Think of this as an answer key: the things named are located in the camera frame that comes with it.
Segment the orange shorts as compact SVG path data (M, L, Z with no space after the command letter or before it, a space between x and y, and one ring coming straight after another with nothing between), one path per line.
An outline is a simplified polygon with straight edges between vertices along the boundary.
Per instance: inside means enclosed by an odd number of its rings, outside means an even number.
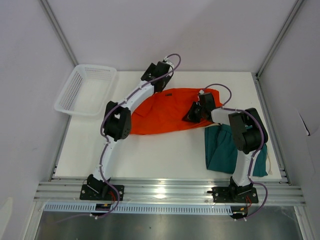
M199 123L183 121L199 92L199 88L171 88L148 97L131 114L130 133L156 135L211 125L205 119Z

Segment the green shorts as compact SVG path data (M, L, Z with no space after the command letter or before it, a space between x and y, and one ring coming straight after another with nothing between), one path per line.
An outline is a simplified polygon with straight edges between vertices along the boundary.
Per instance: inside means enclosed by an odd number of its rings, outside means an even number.
M229 125L213 125L204 129L205 166L207 170L233 174L238 149Z

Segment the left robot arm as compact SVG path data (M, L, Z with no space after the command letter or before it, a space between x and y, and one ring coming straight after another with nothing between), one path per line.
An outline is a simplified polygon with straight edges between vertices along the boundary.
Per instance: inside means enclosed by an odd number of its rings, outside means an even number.
M132 129L132 113L144 100L162 92L173 76L174 65L164 59L151 63L140 78L137 87L120 102L109 101L106 105L100 133L106 139L99 163L83 185L80 198L104 200L111 191L110 178L113 175L121 143Z

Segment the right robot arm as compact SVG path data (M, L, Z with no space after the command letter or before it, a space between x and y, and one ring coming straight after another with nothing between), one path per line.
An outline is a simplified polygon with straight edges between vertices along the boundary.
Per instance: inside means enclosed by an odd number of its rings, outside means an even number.
M201 90L198 93L198 101L192 103L182 120L190 123L207 120L230 126L232 139L237 148L237 160L235 171L230 178L228 196L234 202L245 198L253 189L251 174L256 163L256 155L268 141L268 134L257 110L218 107L213 94Z

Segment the white plastic basket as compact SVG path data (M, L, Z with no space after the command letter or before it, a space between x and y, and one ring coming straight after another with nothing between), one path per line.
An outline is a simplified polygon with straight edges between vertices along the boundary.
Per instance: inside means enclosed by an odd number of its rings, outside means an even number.
M54 104L54 109L70 116L96 117L116 85L113 67L79 64L74 67Z

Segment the right table edge rail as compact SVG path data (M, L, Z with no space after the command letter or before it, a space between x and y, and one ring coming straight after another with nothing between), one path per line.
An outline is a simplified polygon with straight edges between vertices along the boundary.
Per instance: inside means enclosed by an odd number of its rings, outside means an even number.
M257 92L257 97L259 99L259 103L263 112L263 116L265 119L265 125L268 131L269 141L272 144L273 152L277 162L277 168L280 171L281 181L279 183L291 186L292 183L286 170L285 159L277 138L276 129L272 121L271 112L269 110L265 95L263 93L261 82L258 79L256 73L252 72L251 75L252 75L253 83Z

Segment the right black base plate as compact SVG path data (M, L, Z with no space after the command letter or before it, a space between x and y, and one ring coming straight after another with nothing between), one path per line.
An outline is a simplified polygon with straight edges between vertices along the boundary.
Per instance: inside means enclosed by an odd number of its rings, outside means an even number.
M214 203L253 203L259 202L257 190L255 187L251 188L234 188L231 186L216 186L206 192L212 195Z

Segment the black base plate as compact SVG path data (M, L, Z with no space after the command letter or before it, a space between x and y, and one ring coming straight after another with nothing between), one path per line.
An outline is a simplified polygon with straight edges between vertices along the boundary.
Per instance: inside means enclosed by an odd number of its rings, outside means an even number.
M259 202L257 190L255 187L251 188L234 188L231 186L216 186L206 192L212 195L214 203L253 203Z
M108 185L100 190L95 190L87 184L83 184L79 199L83 201L117 201L118 195L116 191Z

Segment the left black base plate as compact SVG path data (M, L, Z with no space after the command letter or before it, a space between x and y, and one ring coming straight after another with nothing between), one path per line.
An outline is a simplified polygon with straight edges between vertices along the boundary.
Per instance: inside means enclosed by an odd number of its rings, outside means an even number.
M87 184L83 184L79 199L83 201L117 201L118 195L116 191L108 185L100 190L95 190Z

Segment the left aluminium frame post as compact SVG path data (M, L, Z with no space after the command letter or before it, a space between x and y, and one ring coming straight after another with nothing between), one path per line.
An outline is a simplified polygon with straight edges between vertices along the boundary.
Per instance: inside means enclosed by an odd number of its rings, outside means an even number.
M42 11L44 12L45 16L48 19L48 22L50 23L53 31L55 32L55 35L57 39L60 42L60 45L62 46L67 58L70 60L73 66L77 66L78 60L76 58L76 55L74 51L72 50L72 47L68 41L68 39L65 36L65 33L58 21L58 18L56 17L50 3L48 0L38 0L38 3L40 4Z

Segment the aluminium frame post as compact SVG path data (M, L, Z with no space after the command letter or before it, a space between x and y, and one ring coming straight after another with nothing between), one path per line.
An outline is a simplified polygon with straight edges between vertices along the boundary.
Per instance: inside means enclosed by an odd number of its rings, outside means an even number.
M264 71L266 70L266 68L270 64L271 60L273 59L278 48L280 47L283 40L285 39L287 33L289 32L291 26L293 25L296 17L300 13L300 11L303 8L305 3L306 3L305 0L296 0L294 2L293 7L291 8L288 16L286 17L284 23L282 24L278 34L276 35L276 38L274 39L270 49L268 50L265 58L263 59L262 63L260 64L260 66L255 74L257 80L259 80L261 78Z
M73 66L77 66L78 60L76 58L76 55L74 51L72 50L72 47L68 41L68 39L65 36L65 33L58 21L58 18L56 17L50 3L48 0L38 0L38 3L40 4L42 11L44 12L45 16L48 19L48 22L50 23L53 31L55 32L55 35L57 39L60 42L60 45L62 46L67 58L70 60Z

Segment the right aluminium frame post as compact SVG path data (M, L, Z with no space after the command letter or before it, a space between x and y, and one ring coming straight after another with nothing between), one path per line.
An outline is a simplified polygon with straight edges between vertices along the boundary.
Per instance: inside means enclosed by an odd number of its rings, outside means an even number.
M271 60L273 59L278 48L280 47L283 40L285 39L287 33L289 32L291 26L293 25L296 17L300 13L300 11L303 8L305 3L306 3L305 0L296 0L294 2L293 7L291 8L288 16L286 17L284 23L282 24L278 34L276 35L276 38L274 39L270 49L268 50L265 58L263 59L262 63L260 64L260 66L255 74L257 80L259 80L261 78L264 71L266 70L266 68L270 64Z

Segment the aluminium mounting rail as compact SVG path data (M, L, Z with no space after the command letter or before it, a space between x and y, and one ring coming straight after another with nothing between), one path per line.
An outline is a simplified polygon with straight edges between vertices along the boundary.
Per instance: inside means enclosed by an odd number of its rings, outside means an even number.
M38 184L34 201L79 202L85 179L54 178ZM226 187L227 181L114 178L113 185L124 186L124 203L204 205L213 200L208 192L217 186ZM305 206L306 200L299 186L287 182L266 182L256 185L258 199L267 197L267 206Z

